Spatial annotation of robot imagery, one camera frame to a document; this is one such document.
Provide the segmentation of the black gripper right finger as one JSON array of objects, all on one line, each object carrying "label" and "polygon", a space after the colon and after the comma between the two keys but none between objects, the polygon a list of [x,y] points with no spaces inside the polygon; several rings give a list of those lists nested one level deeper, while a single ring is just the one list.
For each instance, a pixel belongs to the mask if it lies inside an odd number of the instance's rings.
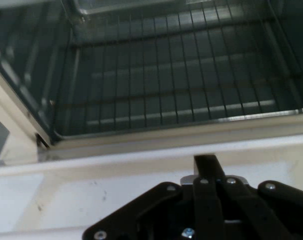
[{"label": "black gripper right finger", "polygon": [[278,181],[257,188],[228,177],[215,161],[215,184],[223,215],[235,221],[232,239],[303,240],[303,191]]}]

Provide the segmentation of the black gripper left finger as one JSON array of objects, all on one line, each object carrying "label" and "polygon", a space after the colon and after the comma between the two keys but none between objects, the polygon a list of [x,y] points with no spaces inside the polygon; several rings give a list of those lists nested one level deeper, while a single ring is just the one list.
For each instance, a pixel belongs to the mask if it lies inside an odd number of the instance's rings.
[{"label": "black gripper left finger", "polygon": [[216,183],[224,171],[213,154],[196,155],[197,174],[181,184],[162,182],[82,234],[84,240],[223,239],[222,207]]}]

